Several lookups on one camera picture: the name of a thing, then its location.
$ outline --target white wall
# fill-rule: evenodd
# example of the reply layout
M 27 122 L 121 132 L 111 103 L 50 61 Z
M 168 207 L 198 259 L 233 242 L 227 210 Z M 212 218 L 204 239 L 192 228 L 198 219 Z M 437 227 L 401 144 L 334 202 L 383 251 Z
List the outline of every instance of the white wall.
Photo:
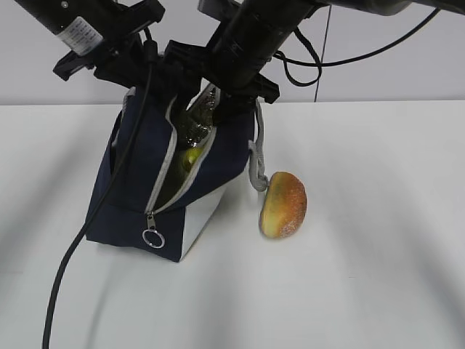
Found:
M 152 27 L 160 48 L 169 39 L 205 44 L 217 26 L 215 20 L 196 11 L 197 1 L 162 3 L 167 10 L 165 18 Z M 384 18 L 333 8 L 325 61 L 383 46 L 410 30 L 430 10 L 412 6 L 396 17 Z M 319 52 L 327 16 L 328 10 L 322 9 L 301 27 Z M 464 99 L 464 32 L 465 17 L 442 13 L 425 30 L 391 52 L 363 63 L 327 68 L 318 100 Z M 88 71 L 77 73 L 69 82 L 56 77 L 52 69 L 67 53 L 67 47 L 13 0 L 1 4 L 0 44 L 0 105 L 119 103 L 125 93 L 124 88 L 98 81 Z M 289 56 L 309 59 L 295 38 L 289 39 L 283 49 Z M 297 67 L 293 72 L 301 80 L 315 76 L 314 69 Z M 308 101 L 315 97 L 314 87 L 292 86 L 277 61 L 271 62 L 263 74 L 279 83 L 281 101 Z

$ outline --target navy blue bag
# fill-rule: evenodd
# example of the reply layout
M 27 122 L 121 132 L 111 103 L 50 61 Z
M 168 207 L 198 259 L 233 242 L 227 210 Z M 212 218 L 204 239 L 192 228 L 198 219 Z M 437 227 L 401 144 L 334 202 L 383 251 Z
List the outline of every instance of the navy blue bag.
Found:
M 142 103 L 143 90 L 126 96 L 105 150 L 87 219 L 109 185 L 113 167 L 124 152 Z M 149 97 L 139 134 L 108 200 L 86 237 L 90 241 L 136 247 L 179 262 L 197 239 L 225 191 L 245 168 L 254 138 L 254 110 L 213 127 L 204 149 L 182 187 L 156 206 L 173 160 L 177 131 L 171 123 L 174 100 Z

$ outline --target zipper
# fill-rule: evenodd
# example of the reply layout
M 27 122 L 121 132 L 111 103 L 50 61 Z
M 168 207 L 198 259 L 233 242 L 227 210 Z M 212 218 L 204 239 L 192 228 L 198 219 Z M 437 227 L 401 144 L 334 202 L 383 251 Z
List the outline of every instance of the zipper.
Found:
M 171 125 L 173 132 L 171 133 L 171 139 L 169 140 L 168 150 L 166 151 L 165 159 L 160 168 L 160 172 L 158 173 L 157 179 L 155 181 L 155 185 L 153 186 L 152 193 L 150 194 L 150 198 L 148 199 L 147 206 L 145 208 L 145 213 L 150 214 L 155 206 L 156 200 L 158 198 L 158 194 L 160 193 L 161 186 L 165 181 L 166 173 L 168 173 L 169 165 L 171 164 L 171 160 L 173 159 L 174 152 L 176 151 L 176 144 L 177 144 L 177 130 L 174 125 L 171 123 L 171 107 L 174 104 L 174 98 L 171 103 L 169 104 L 168 109 L 166 110 L 165 119 Z
M 213 88 L 214 88 L 214 85 L 209 84 L 206 88 L 207 93 L 210 92 Z M 219 103 L 219 96 L 220 96 L 220 91 L 217 89 L 216 98 L 215 98 L 216 100 L 215 107 Z M 166 151 L 165 159 L 163 160 L 163 164 L 161 165 L 160 172 L 158 173 L 157 179 L 155 181 L 155 185 L 153 186 L 152 193 L 150 194 L 150 198 L 148 199 L 147 206 L 145 207 L 145 215 L 147 217 L 147 229 L 142 232 L 142 237 L 145 243 L 154 249 L 162 249 L 165 246 L 164 236 L 156 230 L 155 215 L 167 209 L 168 207 L 170 207 L 172 204 L 178 201 L 184 194 L 186 194 L 186 192 L 190 189 L 190 187 L 192 186 L 194 182 L 195 177 L 197 177 L 198 171 L 201 168 L 203 161 L 210 153 L 211 147 L 217 135 L 217 128 L 212 127 L 211 132 L 208 136 L 208 139 L 204 145 L 202 154 L 198 157 L 197 161 L 194 163 L 192 169 L 189 172 L 189 175 L 187 176 L 186 180 L 183 182 L 181 188 L 176 192 L 176 194 L 173 195 L 171 199 L 168 200 L 168 202 L 166 202 L 166 204 L 164 204 L 159 209 L 154 210 L 158 195 L 160 194 L 160 191 L 161 191 L 161 187 L 163 186 L 163 183 L 165 181 L 166 174 L 168 173 L 169 166 L 171 165 L 171 161 L 173 159 L 174 153 L 176 152 L 177 130 L 176 130 L 176 127 L 174 127 L 174 125 L 171 122 L 171 109 L 172 109 L 172 106 L 175 100 L 176 98 L 174 98 L 171 101 L 168 109 L 166 110 L 166 115 L 165 115 L 165 119 L 170 123 L 171 128 L 173 129 L 173 132 L 171 133 L 171 139 L 169 141 L 168 150 Z M 158 238 L 160 239 L 160 244 L 156 245 L 150 242 L 147 238 L 148 234 L 157 235 Z
M 167 209 L 168 207 L 170 207 L 172 204 L 174 204 L 177 200 L 179 200 L 190 189 L 190 187 L 192 186 L 192 184 L 194 182 L 195 177 L 198 174 L 199 169 L 201 168 L 201 165 L 202 165 L 203 161 L 205 160 L 205 158 L 210 153 L 210 150 L 211 150 L 211 147 L 213 145 L 213 142 L 215 141 L 216 135 L 217 135 L 217 128 L 213 127 L 211 129 L 209 139 L 208 139 L 207 143 L 205 144 L 205 148 L 203 149 L 202 154 L 198 157 L 197 161 L 195 162 L 194 166 L 190 170 L 189 175 L 187 176 L 186 180 L 182 184 L 181 188 L 177 191 L 176 194 L 174 194 L 174 196 L 170 200 L 168 200 L 168 202 L 166 204 L 164 204 L 162 207 L 160 207 L 159 209 L 154 211 L 153 207 L 155 206 L 157 195 L 160 193 L 160 190 L 161 190 L 161 185 L 158 185 L 158 179 L 162 177 L 163 180 L 164 180 L 164 178 L 166 176 L 166 173 L 168 172 L 168 169 L 166 168 L 164 174 L 162 174 L 162 173 L 159 174 L 159 176 L 157 178 L 157 181 L 155 182 L 155 186 L 153 188 L 152 195 L 150 196 L 149 202 L 147 203 L 147 208 L 145 210 L 145 215 L 147 216 L 147 229 L 145 229 L 142 232 L 142 238 L 144 239 L 144 242 L 148 246 L 152 247 L 153 249 L 162 249 L 165 246 L 165 237 L 156 230 L 155 215 L 157 213 L 162 212 L 163 210 Z M 172 154 L 170 156 L 169 155 L 170 154 L 167 154 L 166 157 L 167 158 L 169 157 L 171 159 Z M 160 243 L 159 244 L 154 244 L 153 242 L 151 242 L 147 238 L 147 236 L 149 234 L 151 236 L 153 234 L 157 235 L 158 239 L 160 240 Z

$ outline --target bag handle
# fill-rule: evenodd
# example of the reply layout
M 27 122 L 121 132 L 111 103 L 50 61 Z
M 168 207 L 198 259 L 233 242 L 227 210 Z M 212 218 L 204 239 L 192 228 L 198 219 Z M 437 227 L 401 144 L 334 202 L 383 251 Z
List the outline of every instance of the bag handle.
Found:
M 248 165 L 248 178 L 252 187 L 256 191 L 266 191 L 270 186 L 268 177 L 264 174 L 264 156 L 263 156 L 263 115 L 262 107 L 259 101 L 255 102 L 255 119 L 258 124 L 256 141 L 249 140 L 248 149 L 250 150 L 250 162 Z

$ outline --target bread roll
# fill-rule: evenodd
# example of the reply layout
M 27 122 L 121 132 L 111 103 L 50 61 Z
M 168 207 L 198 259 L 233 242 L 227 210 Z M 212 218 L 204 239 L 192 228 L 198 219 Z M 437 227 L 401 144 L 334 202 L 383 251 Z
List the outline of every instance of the bread roll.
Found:
M 307 194 L 302 182 L 293 174 L 276 172 L 270 181 L 260 214 L 260 230 L 268 238 L 293 235 L 304 222 Z

